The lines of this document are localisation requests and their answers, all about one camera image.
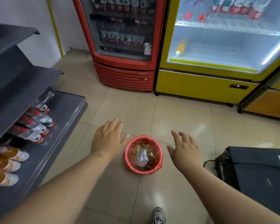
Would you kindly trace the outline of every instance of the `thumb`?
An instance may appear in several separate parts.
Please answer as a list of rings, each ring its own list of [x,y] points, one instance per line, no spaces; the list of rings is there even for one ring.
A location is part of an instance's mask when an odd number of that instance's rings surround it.
[[[121,145],[126,145],[127,142],[128,142],[128,140],[129,140],[129,136],[130,136],[129,134],[125,135],[125,136],[123,137],[123,139],[121,140],[120,144],[121,144]]]
[[[174,148],[171,145],[167,145],[167,149],[168,149],[169,155],[172,156],[174,153]]]

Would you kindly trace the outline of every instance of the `person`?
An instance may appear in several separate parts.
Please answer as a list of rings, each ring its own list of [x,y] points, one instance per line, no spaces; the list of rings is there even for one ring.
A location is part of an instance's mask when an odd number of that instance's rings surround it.
[[[90,155],[56,176],[0,220],[0,224],[74,223],[90,192],[110,161],[126,146],[120,141],[123,122],[107,121],[98,128]],[[230,187],[203,168],[193,137],[171,131],[175,148],[168,152],[175,167],[192,185],[215,223],[280,223],[280,216]],[[156,207],[151,223],[166,223],[164,211]]]

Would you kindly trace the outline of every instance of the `red bucket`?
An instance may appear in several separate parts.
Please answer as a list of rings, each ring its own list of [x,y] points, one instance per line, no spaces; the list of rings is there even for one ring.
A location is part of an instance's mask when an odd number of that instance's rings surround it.
[[[150,144],[156,151],[156,165],[153,167],[153,169],[151,170],[147,170],[147,171],[140,171],[138,169],[136,169],[135,167],[132,166],[131,164],[131,154],[133,153],[133,150],[135,149],[135,147],[139,144]],[[159,169],[162,168],[162,162],[163,162],[163,150],[162,147],[160,146],[160,144],[153,139],[150,136],[147,135],[142,135],[142,136],[138,136],[133,138],[128,144],[127,144],[127,148],[125,149],[125,152],[123,154],[123,160],[125,162],[125,164],[127,165],[127,167],[133,171],[134,173],[137,174],[143,174],[143,175],[147,175],[147,174],[153,174],[156,171],[158,171]]]

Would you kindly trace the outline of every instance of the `gray sneaker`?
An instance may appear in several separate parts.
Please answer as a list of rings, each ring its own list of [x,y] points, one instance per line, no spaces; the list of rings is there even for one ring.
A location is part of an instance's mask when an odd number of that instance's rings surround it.
[[[162,208],[155,207],[150,215],[150,224],[166,224],[165,213]]]

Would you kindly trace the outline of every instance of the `forearm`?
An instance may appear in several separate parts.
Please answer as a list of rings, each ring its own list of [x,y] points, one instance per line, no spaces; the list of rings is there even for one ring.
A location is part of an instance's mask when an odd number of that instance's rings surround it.
[[[110,158],[88,156],[43,185],[0,224],[74,223]]]
[[[227,185],[204,168],[184,171],[215,223],[280,223],[280,216]]]

